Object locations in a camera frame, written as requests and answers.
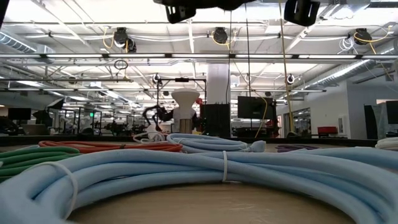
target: white cable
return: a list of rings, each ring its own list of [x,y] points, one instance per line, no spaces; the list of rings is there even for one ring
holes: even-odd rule
[[[375,148],[398,151],[398,138],[386,138],[379,140],[377,145],[375,145]]]
[[[137,139],[137,137],[146,136],[146,135],[148,135],[148,138],[142,138],[141,140]],[[158,131],[149,131],[149,132],[145,132],[145,133],[136,134],[132,137],[132,139],[135,142],[138,142],[141,144],[167,143],[164,135]]]
[[[58,168],[61,168],[61,170],[63,170],[70,178],[71,182],[72,182],[72,186],[73,186],[73,195],[72,195],[72,200],[70,201],[70,207],[68,212],[66,213],[64,219],[66,220],[70,214],[72,214],[73,209],[75,208],[75,204],[76,204],[76,199],[77,199],[77,194],[78,194],[78,181],[76,180],[75,176],[73,175],[73,173],[66,168],[64,165],[62,165],[61,163],[58,162],[42,162],[41,164],[36,164],[34,166],[31,166],[30,168],[24,170],[23,172],[26,172],[28,170],[31,170],[33,168],[39,167],[39,166],[44,166],[44,165],[51,165],[51,166],[56,166]]]
[[[223,176],[223,182],[226,182],[226,176],[228,174],[228,158],[226,157],[226,151],[223,151],[224,155],[224,176]]]

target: light blue hose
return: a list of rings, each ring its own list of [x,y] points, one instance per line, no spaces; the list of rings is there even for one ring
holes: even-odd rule
[[[256,141],[250,146],[245,142],[232,141],[211,136],[196,134],[169,134],[167,141],[172,144],[182,144],[182,151],[186,153],[203,152],[264,152],[266,142]]]
[[[356,147],[226,155],[227,180],[303,193],[339,208],[358,224],[398,223],[398,175],[376,167],[398,170],[398,152]],[[74,208],[148,187],[221,182],[224,174],[222,152],[122,149],[59,163],[78,181]],[[70,178],[60,168],[45,165],[28,170],[0,185],[0,223],[70,223],[61,217],[72,194]]]

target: yellow cable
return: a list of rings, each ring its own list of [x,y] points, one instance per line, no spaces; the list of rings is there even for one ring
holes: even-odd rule
[[[111,49],[111,48],[113,47],[114,32],[112,33],[112,44],[111,44],[111,46],[108,46],[108,45],[106,45],[106,43],[105,43],[105,35],[106,35],[106,31],[107,31],[107,30],[108,30],[108,28],[105,27],[104,39],[102,39],[102,41],[103,41],[103,43],[104,43],[104,46],[105,46],[107,49]]]
[[[249,83],[244,79],[244,77],[243,77],[243,75],[242,75],[240,69],[238,68],[238,65],[236,64],[236,62],[235,62],[233,59],[232,59],[232,61],[234,62],[236,69],[238,69],[238,72],[239,72],[240,76],[242,77],[243,81],[246,82],[246,85],[247,85],[247,86],[249,86]],[[254,138],[257,138],[258,135],[259,135],[259,133],[260,133],[260,130],[261,130],[261,128],[262,128],[262,121],[264,121],[264,120],[266,119],[266,114],[267,114],[267,110],[268,110],[268,102],[267,102],[267,100],[266,100],[264,97],[262,97],[260,94],[258,94],[256,91],[254,91],[252,88],[250,89],[250,91],[253,91],[257,96],[259,96],[259,97],[260,97],[262,100],[264,100],[264,102],[266,103],[266,110],[264,110],[264,114],[262,115],[262,119],[261,119],[261,123],[260,123],[260,128],[259,128],[258,131],[257,131],[256,137],[254,137]]]
[[[216,44],[218,44],[218,45],[226,45],[226,47],[227,47],[228,50],[229,50],[229,42],[228,42],[228,41],[227,41],[227,43],[225,43],[225,44],[217,43],[217,41],[214,39],[214,31],[211,33],[211,38],[213,39],[213,42],[214,42],[214,43],[216,43]],[[236,32],[234,32],[234,38],[233,38],[233,40],[231,41],[231,43],[233,43],[233,42],[235,41],[235,38],[236,38]]]
[[[279,13],[280,13],[280,33],[282,34],[282,51],[284,54],[285,88],[286,88],[287,104],[289,106],[290,132],[294,132],[292,105],[290,103],[289,85],[287,84],[286,51],[285,51],[285,37],[284,37],[284,25],[283,25],[283,17],[282,17],[282,1],[281,0],[279,0]]]
[[[374,53],[375,55],[377,55],[376,50],[375,50],[374,47],[373,47],[373,44],[372,44],[372,43],[369,43],[369,45],[371,46],[373,53]],[[385,68],[385,66],[384,66],[382,63],[381,63],[381,66],[383,67],[383,69],[384,69],[386,75],[392,80],[392,77],[390,76],[388,70]]]
[[[357,40],[360,40],[362,42],[366,42],[366,43],[375,43],[377,41],[384,40],[385,38],[387,38],[388,37],[388,32],[387,32],[387,34],[384,37],[382,37],[380,39],[377,39],[377,40],[363,40],[363,39],[360,39],[360,38],[358,38],[356,36],[356,34],[358,34],[357,32],[354,34],[354,38],[357,39]]]

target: white column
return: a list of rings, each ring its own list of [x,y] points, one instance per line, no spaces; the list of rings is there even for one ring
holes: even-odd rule
[[[207,104],[228,104],[231,87],[228,64],[209,64],[207,70]]]

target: table surface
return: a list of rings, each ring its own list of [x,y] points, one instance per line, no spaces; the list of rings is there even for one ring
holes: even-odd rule
[[[0,147],[0,151],[21,147],[24,146]],[[131,192],[75,210],[69,220],[84,224],[354,224],[343,212],[313,198],[238,183],[179,185]]]

